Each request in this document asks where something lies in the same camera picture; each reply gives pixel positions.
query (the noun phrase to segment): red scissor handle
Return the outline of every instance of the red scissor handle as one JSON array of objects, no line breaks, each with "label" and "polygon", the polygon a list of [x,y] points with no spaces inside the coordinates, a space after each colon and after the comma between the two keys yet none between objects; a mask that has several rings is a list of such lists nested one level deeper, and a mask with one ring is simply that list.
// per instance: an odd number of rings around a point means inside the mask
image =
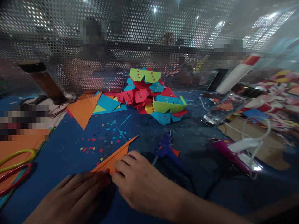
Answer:
[{"label": "red scissor handle", "polygon": [[31,172],[31,170],[33,168],[33,163],[24,163],[24,164],[18,166],[17,168],[14,168],[13,170],[9,171],[7,174],[4,174],[2,177],[0,177],[0,182],[2,182],[5,179],[7,179],[8,177],[10,177],[10,176],[14,175],[15,173],[19,172],[20,170],[22,170],[25,166],[28,167],[27,170],[25,171],[25,173],[20,177],[20,179],[18,179],[16,182],[14,182],[12,185],[10,185],[8,188],[2,190],[0,192],[0,197],[2,197],[3,195],[6,195],[8,192],[10,192],[10,190],[14,189],[24,179],[26,179],[26,177],[29,175],[29,173]]}]

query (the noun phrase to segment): perforated metal mesh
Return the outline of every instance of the perforated metal mesh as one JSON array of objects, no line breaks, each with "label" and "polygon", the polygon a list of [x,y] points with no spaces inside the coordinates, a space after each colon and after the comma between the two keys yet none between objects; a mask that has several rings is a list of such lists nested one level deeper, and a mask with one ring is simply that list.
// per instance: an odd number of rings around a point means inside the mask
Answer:
[{"label": "perforated metal mesh", "polygon": [[[141,67],[160,71],[174,89],[206,88],[213,69],[235,66],[213,62],[214,40],[244,39],[247,54],[298,65],[297,1],[11,0],[1,6],[2,91],[40,91],[15,64],[33,59],[67,93],[120,91],[129,69]],[[82,21],[106,23],[107,44],[91,49],[102,50],[100,56],[80,52]]]}]

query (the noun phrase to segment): glue gun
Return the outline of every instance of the glue gun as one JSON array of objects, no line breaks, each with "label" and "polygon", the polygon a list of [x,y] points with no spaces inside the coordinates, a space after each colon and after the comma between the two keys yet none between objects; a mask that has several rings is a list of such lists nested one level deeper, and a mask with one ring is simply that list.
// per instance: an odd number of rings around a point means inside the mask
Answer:
[{"label": "glue gun", "polygon": [[158,157],[165,158],[168,157],[170,158],[176,165],[179,166],[179,168],[186,174],[186,175],[191,175],[189,172],[188,168],[179,160],[179,158],[174,154],[171,146],[170,146],[170,141],[171,141],[171,131],[166,133],[159,145],[157,146],[156,149],[156,157],[153,161],[153,166],[155,166],[156,161]]}]

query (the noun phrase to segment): scissors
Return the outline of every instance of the scissors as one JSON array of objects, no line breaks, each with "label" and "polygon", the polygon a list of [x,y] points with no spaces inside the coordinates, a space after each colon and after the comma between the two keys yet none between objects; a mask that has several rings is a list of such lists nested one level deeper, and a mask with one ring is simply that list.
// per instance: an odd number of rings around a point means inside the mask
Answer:
[{"label": "scissors", "polygon": [[8,173],[4,174],[2,177],[0,177],[0,182],[4,181],[5,179],[7,179],[8,177],[14,175],[15,173],[19,172],[20,170],[24,169],[25,167],[27,167],[27,170],[25,171],[25,173],[21,176],[20,179],[18,179],[17,181],[15,181],[12,185],[10,185],[9,187],[7,187],[6,189],[0,191],[0,197],[2,197],[3,195],[6,195],[8,192],[10,192],[10,190],[12,190],[13,188],[15,188],[16,186],[18,186],[21,182],[23,182],[26,177],[31,173],[32,168],[33,168],[33,163],[29,162],[31,160],[34,159],[34,157],[36,156],[36,152],[33,149],[25,149],[25,150],[21,150],[18,152],[15,152],[13,154],[11,154],[10,156],[6,157],[5,159],[0,161],[0,165],[4,164],[6,161],[10,160],[11,158],[25,153],[25,152],[30,152],[31,156],[28,159],[25,159],[23,162],[20,162],[18,164],[9,166],[9,167],[5,167],[3,169],[0,169],[0,173],[3,173],[5,171],[11,170]]}]

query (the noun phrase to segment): jar lid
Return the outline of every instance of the jar lid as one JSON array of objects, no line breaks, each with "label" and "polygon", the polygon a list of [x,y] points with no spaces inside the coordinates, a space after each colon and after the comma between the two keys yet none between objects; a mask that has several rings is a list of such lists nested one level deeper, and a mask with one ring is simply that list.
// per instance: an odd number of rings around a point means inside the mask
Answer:
[{"label": "jar lid", "polygon": [[26,73],[35,73],[35,72],[43,72],[46,69],[46,66],[41,61],[23,61],[18,62],[18,66]]},{"label": "jar lid", "polygon": [[254,84],[244,83],[244,82],[239,82],[235,84],[232,87],[231,91],[240,96],[253,98],[253,99],[267,92],[267,90],[263,87]]}]

